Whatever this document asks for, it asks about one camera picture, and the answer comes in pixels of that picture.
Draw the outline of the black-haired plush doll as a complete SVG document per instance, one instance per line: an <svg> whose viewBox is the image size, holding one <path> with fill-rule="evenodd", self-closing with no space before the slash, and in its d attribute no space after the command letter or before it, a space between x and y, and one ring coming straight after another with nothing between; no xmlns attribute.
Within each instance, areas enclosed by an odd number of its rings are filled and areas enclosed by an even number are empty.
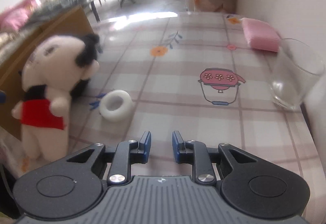
<svg viewBox="0 0 326 224"><path fill-rule="evenodd" d="M24 96L12 116L20 121L22 147L29 158L53 162L67 155L73 90L84 89L99 70L99 40L94 33L51 36L26 61Z"/></svg>

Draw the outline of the white tape roll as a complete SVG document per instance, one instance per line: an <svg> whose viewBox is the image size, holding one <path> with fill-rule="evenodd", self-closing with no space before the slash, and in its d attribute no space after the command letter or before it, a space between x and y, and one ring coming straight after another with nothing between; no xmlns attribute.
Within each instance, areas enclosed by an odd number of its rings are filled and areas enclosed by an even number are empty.
<svg viewBox="0 0 326 224"><path fill-rule="evenodd" d="M129 93L114 90L107 93L99 103L99 113L107 121L119 122L131 115L134 104Z"/></svg>

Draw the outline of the checked plastic tablecloth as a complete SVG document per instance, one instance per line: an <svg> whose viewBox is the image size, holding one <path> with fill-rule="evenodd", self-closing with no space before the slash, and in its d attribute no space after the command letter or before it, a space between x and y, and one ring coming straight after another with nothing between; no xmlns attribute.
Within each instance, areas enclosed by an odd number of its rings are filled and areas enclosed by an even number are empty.
<svg viewBox="0 0 326 224"><path fill-rule="evenodd" d="M150 159L134 174L189 174L175 163L172 132L216 147L226 142L304 177L325 180L300 111L273 104L269 77L275 57L246 47L239 17L216 13L140 13L94 25L101 37L99 72L72 106L70 151L117 145L152 133ZM105 120L100 100L129 93L134 107L119 122Z"/></svg>

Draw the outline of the clear drinking glass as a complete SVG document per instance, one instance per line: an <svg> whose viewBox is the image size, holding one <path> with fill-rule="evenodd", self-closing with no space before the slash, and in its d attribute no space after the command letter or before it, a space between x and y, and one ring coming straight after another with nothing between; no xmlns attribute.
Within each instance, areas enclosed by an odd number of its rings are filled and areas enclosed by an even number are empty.
<svg viewBox="0 0 326 224"><path fill-rule="evenodd" d="M294 110L325 74L325 63L308 45L282 39L269 81L273 102Z"/></svg>

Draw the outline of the pink sponge cloth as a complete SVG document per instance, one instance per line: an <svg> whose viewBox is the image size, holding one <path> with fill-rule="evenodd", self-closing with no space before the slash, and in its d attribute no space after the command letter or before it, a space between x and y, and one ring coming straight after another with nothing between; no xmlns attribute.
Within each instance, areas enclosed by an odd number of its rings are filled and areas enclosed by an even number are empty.
<svg viewBox="0 0 326 224"><path fill-rule="evenodd" d="M277 31L268 23L244 17L241 19L241 25L250 48L275 53L279 51L281 39Z"/></svg>

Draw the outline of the cardboard box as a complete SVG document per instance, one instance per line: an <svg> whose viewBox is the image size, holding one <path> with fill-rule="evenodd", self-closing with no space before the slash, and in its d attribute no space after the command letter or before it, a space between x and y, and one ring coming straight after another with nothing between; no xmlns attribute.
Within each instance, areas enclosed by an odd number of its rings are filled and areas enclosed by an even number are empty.
<svg viewBox="0 0 326 224"><path fill-rule="evenodd" d="M70 91L90 79L98 70L92 60L86 66L76 63L87 47L93 29L83 9L76 7L36 26L12 55L1 63L1 128L21 138L26 93L34 86L46 86L46 114L61 121L67 129Z"/></svg>

